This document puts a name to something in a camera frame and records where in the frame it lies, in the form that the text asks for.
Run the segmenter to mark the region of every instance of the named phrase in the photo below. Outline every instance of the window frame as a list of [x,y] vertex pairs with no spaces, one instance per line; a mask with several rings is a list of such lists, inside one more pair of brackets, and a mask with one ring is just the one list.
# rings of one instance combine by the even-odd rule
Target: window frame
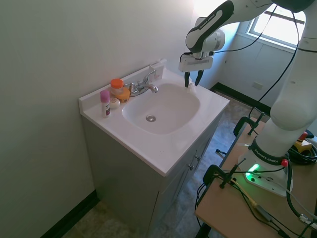
[[[265,11],[263,14],[267,14],[267,15],[270,16],[272,14],[272,12],[271,11]],[[288,21],[294,22],[294,19],[292,17],[284,16],[284,15],[281,15],[281,14],[278,14],[278,13],[275,13],[275,12],[272,14],[272,16],[275,16],[275,17],[278,17],[278,18],[282,18],[284,20],[288,20]],[[256,35],[256,36],[260,35],[259,32],[254,31],[254,28],[255,28],[258,20],[259,20],[259,17],[260,16],[258,16],[253,21],[251,21],[248,33]],[[296,19],[296,22],[297,22],[297,24],[302,24],[302,25],[305,24],[304,21],[298,20],[298,19]],[[263,37],[265,39],[268,39],[268,40],[271,40],[271,41],[274,41],[274,42],[277,42],[277,43],[280,43],[280,44],[283,44],[283,45],[286,45],[286,46],[289,46],[289,47],[292,47],[292,48],[296,48],[296,45],[294,45],[294,44],[291,44],[289,42],[286,42],[286,41],[283,41],[283,40],[280,40],[280,39],[277,39],[277,38],[274,38],[274,37],[271,37],[271,36],[268,36],[268,35],[265,35],[265,34],[262,34],[261,37]]]

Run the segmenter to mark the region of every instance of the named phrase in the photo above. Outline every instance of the gray cabinet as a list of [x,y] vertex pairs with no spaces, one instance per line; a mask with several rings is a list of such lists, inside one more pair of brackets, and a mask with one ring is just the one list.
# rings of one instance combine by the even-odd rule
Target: gray cabinet
[[124,222],[149,234],[195,173],[221,115],[165,177],[82,117],[98,198]]

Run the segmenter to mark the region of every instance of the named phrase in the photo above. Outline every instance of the faucet handle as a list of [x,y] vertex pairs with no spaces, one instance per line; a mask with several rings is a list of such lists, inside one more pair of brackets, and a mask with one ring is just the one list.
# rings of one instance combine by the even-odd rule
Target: faucet handle
[[142,83],[148,84],[149,83],[149,76],[153,73],[155,74],[156,72],[157,72],[156,70],[153,70],[151,73],[149,73],[147,76],[145,76]]
[[130,93],[134,93],[136,90],[135,90],[135,84],[134,83],[128,83],[128,84],[125,84],[124,87],[128,87]]

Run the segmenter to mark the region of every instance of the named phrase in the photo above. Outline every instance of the franka emika logo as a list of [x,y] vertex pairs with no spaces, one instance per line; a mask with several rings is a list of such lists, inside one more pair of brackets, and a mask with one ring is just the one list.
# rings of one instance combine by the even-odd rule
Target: franka emika logo
[[267,160],[267,161],[272,161],[274,163],[278,163],[277,160],[273,160],[273,159],[270,159],[270,158],[267,158],[265,155],[261,154],[257,149],[254,150],[258,155],[260,155],[263,159]]
[[213,18],[214,18],[215,14],[213,14],[211,17],[209,17],[207,20],[205,20],[205,22],[199,27],[199,29],[201,30],[204,26],[206,26],[206,24],[208,22],[210,22]]

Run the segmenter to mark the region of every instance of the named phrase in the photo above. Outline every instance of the sink countertop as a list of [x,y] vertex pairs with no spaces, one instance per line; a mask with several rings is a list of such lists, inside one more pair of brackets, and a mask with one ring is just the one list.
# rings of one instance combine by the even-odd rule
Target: sink countertop
[[[164,69],[162,79],[156,80],[153,84],[158,87],[159,91],[159,86],[166,83],[175,84],[181,86],[184,90],[188,90],[184,86],[184,78],[182,76]],[[127,103],[121,104],[118,109],[111,110],[108,118],[102,118],[99,92],[108,87],[106,86],[79,99],[81,115],[162,176],[169,174],[191,145],[229,103],[229,100],[220,95],[197,86],[194,94],[200,101],[200,106],[195,115],[184,126],[171,133],[154,134],[134,126],[123,115],[123,109],[129,103],[136,99],[139,100],[140,98],[138,97],[152,92],[148,90],[143,95],[130,97]]]

